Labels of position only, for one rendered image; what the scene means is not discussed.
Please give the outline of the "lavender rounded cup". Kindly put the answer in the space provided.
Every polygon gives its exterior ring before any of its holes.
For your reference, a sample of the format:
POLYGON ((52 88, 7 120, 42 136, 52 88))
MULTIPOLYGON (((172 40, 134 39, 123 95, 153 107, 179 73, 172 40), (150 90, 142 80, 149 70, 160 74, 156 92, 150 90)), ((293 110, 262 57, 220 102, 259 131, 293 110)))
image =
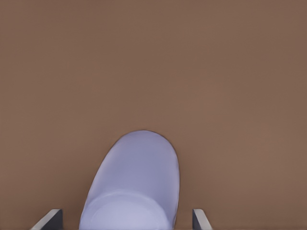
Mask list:
POLYGON ((179 165, 170 142, 147 130, 122 136, 102 161, 79 230, 173 230, 179 165))

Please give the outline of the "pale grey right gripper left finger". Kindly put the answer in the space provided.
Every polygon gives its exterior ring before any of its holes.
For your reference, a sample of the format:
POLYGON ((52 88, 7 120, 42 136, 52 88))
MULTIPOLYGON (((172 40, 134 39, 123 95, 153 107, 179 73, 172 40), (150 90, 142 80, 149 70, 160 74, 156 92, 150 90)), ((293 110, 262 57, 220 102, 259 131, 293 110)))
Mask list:
POLYGON ((30 230, 63 230, 62 209, 50 210, 30 230))

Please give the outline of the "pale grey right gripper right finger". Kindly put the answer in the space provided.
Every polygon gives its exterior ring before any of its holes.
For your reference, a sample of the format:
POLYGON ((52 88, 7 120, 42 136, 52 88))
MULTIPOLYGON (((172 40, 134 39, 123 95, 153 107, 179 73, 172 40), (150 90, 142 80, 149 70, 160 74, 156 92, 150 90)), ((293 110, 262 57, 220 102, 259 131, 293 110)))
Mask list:
POLYGON ((204 211, 200 208, 192 210, 192 229, 193 230, 213 230, 204 211))

